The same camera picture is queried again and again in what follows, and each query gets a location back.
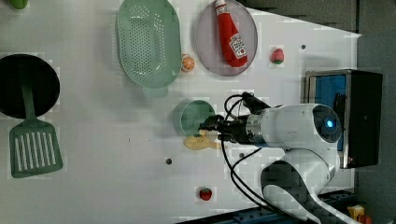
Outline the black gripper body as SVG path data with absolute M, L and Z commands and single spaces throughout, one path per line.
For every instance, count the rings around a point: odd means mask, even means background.
M 238 119 L 229 121 L 224 120 L 223 129 L 219 133 L 230 134 L 233 138 L 231 143 L 235 144 L 248 144 L 248 135 L 246 131 L 248 116 L 240 116 Z

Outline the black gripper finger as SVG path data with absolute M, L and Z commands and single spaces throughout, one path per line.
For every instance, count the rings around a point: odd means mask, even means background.
M 199 125 L 199 130 L 207 131 L 221 131 L 223 129 L 224 117 L 221 115 L 214 115 L 208 117 Z
M 219 140 L 223 140 L 223 141 L 231 141 L 232 140 L 232 136 L 230 134 L 226 134 L 226 133 L 220 133 L 218 135 L 218 139 Z

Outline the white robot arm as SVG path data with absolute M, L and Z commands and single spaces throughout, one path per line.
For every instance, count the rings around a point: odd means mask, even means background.
M 247 103 L 249 113 L 233 121 L 211 116 L 199 126 L 226 141 L 284 150 L 261 172 L 264 202 L 277 212 L 314 224 L 360 224 L 323 202 L 318 195 L 340 169 L 337 152 L 342 127 L 326 105 L 271 107 Z

